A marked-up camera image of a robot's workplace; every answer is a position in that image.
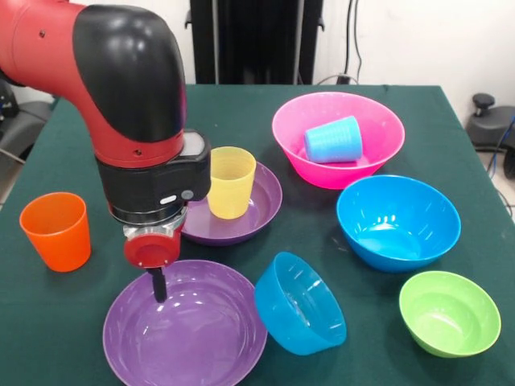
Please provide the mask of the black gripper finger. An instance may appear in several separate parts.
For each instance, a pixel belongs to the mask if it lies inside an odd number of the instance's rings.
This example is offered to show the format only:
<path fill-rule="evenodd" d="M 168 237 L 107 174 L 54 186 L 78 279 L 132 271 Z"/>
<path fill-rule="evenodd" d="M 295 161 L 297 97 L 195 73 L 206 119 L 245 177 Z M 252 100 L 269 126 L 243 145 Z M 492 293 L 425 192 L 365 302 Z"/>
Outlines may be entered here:
<path fill-rule="evenodd" d="M 154 298 L 157 303 L 164 303 L 167 300 L 167 283 L 161 268 L 149 268 L 147 272 L 151 275 L 154 291 Z"/>

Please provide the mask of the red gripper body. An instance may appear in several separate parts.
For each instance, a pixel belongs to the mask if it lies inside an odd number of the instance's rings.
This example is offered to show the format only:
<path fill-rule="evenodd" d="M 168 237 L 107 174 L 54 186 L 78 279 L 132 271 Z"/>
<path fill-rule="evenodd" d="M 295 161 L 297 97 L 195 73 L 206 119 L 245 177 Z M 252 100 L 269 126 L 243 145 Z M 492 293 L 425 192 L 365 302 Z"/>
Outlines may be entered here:
<path fill-rule="evenodd" d="M 137 268 L 162 268 L 179 258 L 181 227 L 124 227 L 123 233 L 126 238 L 124 256 Z"/>

